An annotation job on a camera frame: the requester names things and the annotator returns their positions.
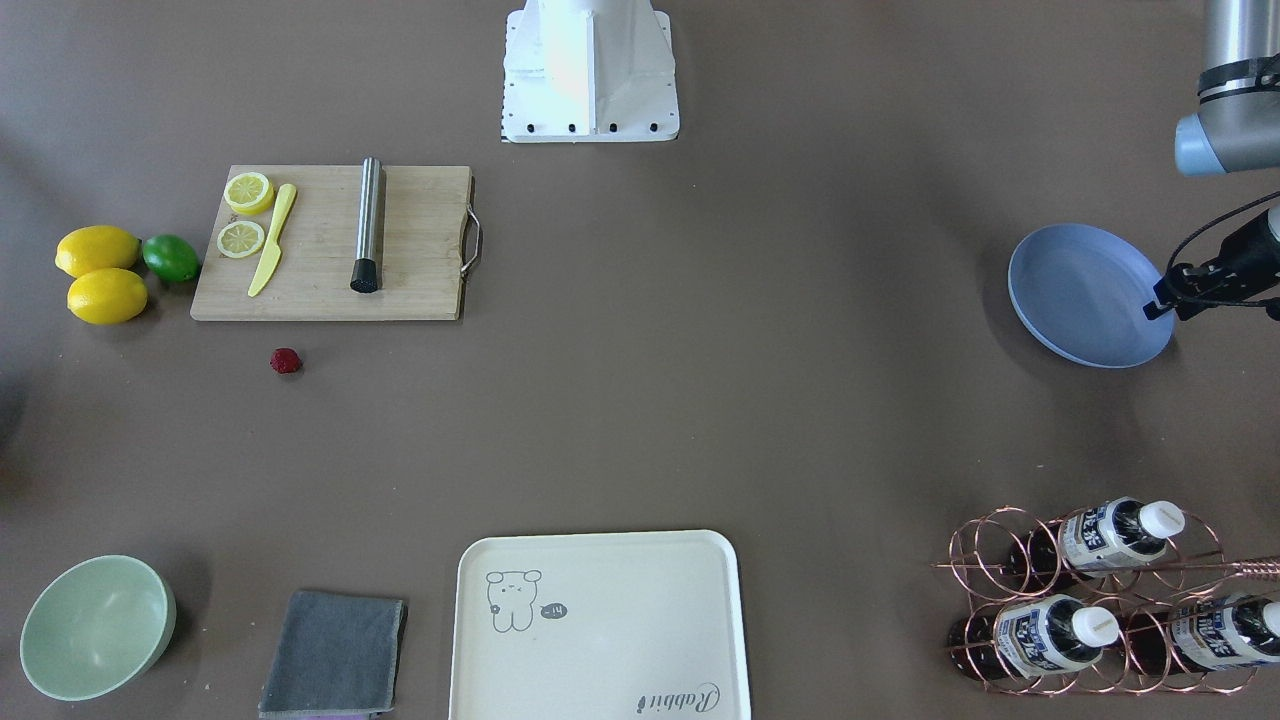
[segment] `wooden cutting board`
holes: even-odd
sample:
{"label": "wooden cutting board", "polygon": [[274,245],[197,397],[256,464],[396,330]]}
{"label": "wooden cutting board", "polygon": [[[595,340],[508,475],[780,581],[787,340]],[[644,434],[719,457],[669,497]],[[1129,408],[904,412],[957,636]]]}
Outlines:
{"label": "wooden cutting board", "polygon": [[197,320],[456,320],[471,168],[384,165],[381,288],[351,290],[360,213],[360,165],[233,165],[293,183],[298,197],[280,233],[280,264],[257,297],[248,283],[260,252],[230,259],[218,233],[234,220],[266,231],[271,210],[239,217],[219,200],[191,316]]}

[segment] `white tray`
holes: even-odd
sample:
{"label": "white tray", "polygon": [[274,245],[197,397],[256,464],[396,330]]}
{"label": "white tray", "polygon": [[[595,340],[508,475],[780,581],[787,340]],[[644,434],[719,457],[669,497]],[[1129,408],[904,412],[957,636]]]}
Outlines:
{"label": "white tray", "polygon": [[751,716],[737,557],[723,536],[511,537],[467,548],[451,720],[648,716]]}

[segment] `green bowl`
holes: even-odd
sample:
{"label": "green bowl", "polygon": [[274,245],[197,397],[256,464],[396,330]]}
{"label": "green bowl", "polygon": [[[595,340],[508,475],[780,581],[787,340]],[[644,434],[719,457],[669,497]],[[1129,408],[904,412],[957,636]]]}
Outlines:
{"label": "green bowl", "polygon": [[22,670],[51,698],[106,694],[160,657],[175,615],[173,591],[146,562],[86,560],[50,583],[27,614]]}

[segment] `raspberry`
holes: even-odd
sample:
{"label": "raspberry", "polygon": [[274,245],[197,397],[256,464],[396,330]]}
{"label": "raspberry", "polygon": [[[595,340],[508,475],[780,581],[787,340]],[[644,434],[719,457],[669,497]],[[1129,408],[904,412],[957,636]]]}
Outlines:
{"label": "raspberry", "polygon": [[302,369],[302,359],[292,347],[276,347],[275,352],[271,354],[271,369],[282,375],[297,373]]}

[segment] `bottle cap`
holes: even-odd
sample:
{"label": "bottle cap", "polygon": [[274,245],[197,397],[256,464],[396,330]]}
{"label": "bottle cap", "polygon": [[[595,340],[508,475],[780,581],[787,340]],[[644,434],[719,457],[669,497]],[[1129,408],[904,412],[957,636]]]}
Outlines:
{"label": "bottle cap", "polygon": [[1167,500],[1148,502],[1138,511],[1138,524],[1153,538],[1171,538],[1187,527],[1180,507]]}
{"label": "bottle cap", "polygon": [[1262,607],[1262,624],[1272,635],[1280,635],[1280,602],[1268,602]]}
{"label": "bottle cap", "polygon": [[1105,607],[1082,607],[1071,615],[1071,632],[1089,647],[1106,647],[1120,638],[1120,623]]}

